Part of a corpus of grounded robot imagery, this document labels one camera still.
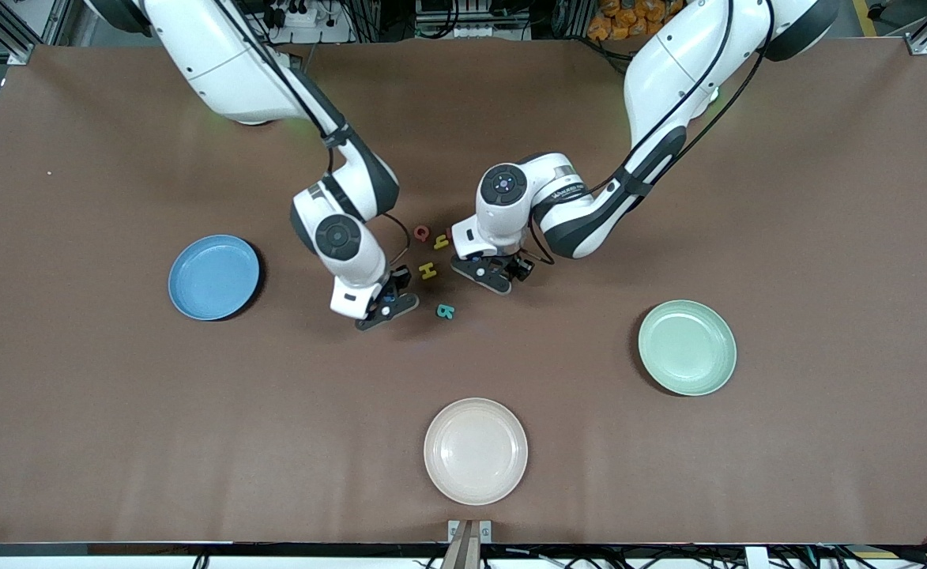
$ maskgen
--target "robotic arm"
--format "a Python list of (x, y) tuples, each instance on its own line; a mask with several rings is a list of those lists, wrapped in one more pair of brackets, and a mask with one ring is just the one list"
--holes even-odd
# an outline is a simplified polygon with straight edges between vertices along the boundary
[[(560, 154), (493, 167), (479, 184), (477, 215), (453, 226), (458, 256), (453, 269), (506, 294), (513, 278), (521, 281), (532, 269), (518, 256), (528, 219), (539, 224), (557, 255), (578, 259), (596, 251), (673, 164), (688, 120), (704, 111), (715, 89), (757, 48), (773, 61), (806, 51), (827, 33), (838, 5), (838, 0), (687, 4), (628, 66), (624, 89), (632, 151), (602, 184), (604, 190), (594, 197)], [(499, 180), (503, 173), (506, 178)]]
[(397, 204), (397, 177), (319, 87), (290, 68), (289, 55), (256, 42), (229, 0), (85, 1), (116, 28), (146, 35), (153, 28), (190, 86), (218, 115), (246, 125), (311, 120), (327, 150), (340, 152), (345, 164), (298, 192), (290, 220), (301, 242), (333, 274), (330, 309), (354, 318), (360, 330), (415, 309), (417, 296), (401, 292), (409, 271), (390, 270), (365, 227)]

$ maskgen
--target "table surface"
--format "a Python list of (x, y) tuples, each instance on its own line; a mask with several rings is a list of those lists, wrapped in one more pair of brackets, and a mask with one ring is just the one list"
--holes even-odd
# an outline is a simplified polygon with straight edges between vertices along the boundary
[[(622, 78), (577, 43), (321, 47), (309, 72), (397, 172), (410, 227), (470, 215), (498, 162), (561, 151), (595, 183), (628, 149)], [(439, 271), (422, 307), (366, 334), (330, 313), (288, 222), (325, 164), (309, 123), (217, 118), (155, 48), (40, 47), (11, 69), (0, 541), (426, 541), (454, 518), (527, 543), (927, 533), (927, 58), (901, 40), (764, 65), (597, 253), (510, 296), (415, 243), (408, 263)], [(268, 277), (242, 316), (196, 322), (168, 269), (214, 233), (257, 245)], [(677, 298), (737, 336), (711, 396), (662, 392), (634, 349)], [(531, 446), (488, 507), (438, 493), (422, 457), (435, 414), (473, 396)]]

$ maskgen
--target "plate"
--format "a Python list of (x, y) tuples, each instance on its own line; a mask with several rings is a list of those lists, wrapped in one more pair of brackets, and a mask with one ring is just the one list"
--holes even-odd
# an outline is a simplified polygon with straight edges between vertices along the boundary
[(190, 318), (221, 320), (246, 306), (258, 282), (260, 259), (249, 243), (232, 235), (211, 235), (175, 259), (168, 296)]
[(650, 375), (680, 395), (709, 395), (737, 365), (737, 343), (716, 311), (693, 301), (669, 301), (646, 315), (639, 354)]
[(462, 399), (428, 426), (424, 468), (449, 499), (483, 507), (520, 483), (527, 451), (523, 425), (509, 409), (489, 399)]

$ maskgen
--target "brown table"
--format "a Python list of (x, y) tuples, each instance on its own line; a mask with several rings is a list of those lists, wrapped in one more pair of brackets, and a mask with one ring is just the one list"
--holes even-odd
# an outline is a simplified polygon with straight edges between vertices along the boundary
[[(322, 47), (311, 75), (438, 230), (485, 168), (565, 152), (591, 183), (628, 149), (622, 79), (576, 43)], [(735, 87), (735, 81), (727, 85)], [(449, 271), (373, 332), (330, 313), (288, 223), (318, 179), (307, 122), (233, 125), (159, 50), (38, 48), (0, 95), (0, 541), (919, 541), (927, 533), (927, 58), (824, 42), (766, 64), (593, 256), (513, 295)], [(388, 220), (373, 230), (401, 246)], [(260, 300), (175, 312), (171, 260), (233, 233)], [(721, 391), (663, 393), (633, 349), (656, 303), (737, 335)], [(452, 303), (456, 318), (435, 317)], [(460, 507), (424, 430), (510, 407), (523, 482)]]

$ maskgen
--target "green plate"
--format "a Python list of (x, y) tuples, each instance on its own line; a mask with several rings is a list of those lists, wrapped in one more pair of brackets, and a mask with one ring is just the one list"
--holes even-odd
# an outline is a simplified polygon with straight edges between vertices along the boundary
[(737, 343), (726, 321), (693, 301), (652, 309), (639, 329), (639, 354), (659, 385), (680, 395), (709, 395), (737, 365)]

